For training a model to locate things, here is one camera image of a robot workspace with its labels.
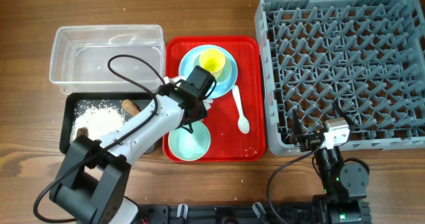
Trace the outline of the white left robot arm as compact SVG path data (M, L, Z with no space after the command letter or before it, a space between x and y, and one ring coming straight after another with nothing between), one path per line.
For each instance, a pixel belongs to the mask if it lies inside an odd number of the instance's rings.
M203 100L213 81L179 80L161 86L151 103L117 130L68 147L49 199L81 223L134 223L138 206L125 198L132 165L166 133L206 117Z

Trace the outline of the white paper napkin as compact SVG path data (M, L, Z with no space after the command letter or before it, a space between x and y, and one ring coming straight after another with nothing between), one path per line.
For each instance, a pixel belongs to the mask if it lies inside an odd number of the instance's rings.
M179 80L186 80L186 77L184 75L181 75L181 76L176 76L174 78L169 78L168 76L164 78L164 81L166 84L168 83L177 84ZM213 103L213 100L210 98L203 100L203 105L206 108L206 110L211 109L212 103Z

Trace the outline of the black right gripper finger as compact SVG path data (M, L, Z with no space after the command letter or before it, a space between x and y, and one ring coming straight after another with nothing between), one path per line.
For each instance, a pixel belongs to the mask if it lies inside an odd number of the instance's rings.
M301 124L299 122L296 109L292 110L292 116L293 116L292 136L294 138L302 138L303 132L302 132Z
M343 118L348 123L349 127L353 127L355 125L354 121L352 121L352 119L350 119L350 117L348 117L348 115L346 115L346 113L344 113L342 109L340 109L337 101L332 102L332 107L336 115L338 115L338 117L340 118Z

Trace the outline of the mint green bowl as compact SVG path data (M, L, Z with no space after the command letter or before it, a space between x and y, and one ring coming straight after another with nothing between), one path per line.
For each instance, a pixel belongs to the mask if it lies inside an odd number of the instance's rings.
M209 129L201 122L193 122L193 133L183 126L169 133L168 143L171 153L183 161L195 161L203 157L211 146Z

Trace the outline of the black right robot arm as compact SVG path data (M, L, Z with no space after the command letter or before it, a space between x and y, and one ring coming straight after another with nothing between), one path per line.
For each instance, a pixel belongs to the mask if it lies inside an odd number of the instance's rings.
M350 140L354 121L332 103L337 117L325 127L304 134L297 112L292 111L291 141L301 151L313 156L313 168L321 179L324 194L315 195L317 220L320 223L371 223L369 204L364 202L369 184L369 166L357 158L344 159L340 147Z

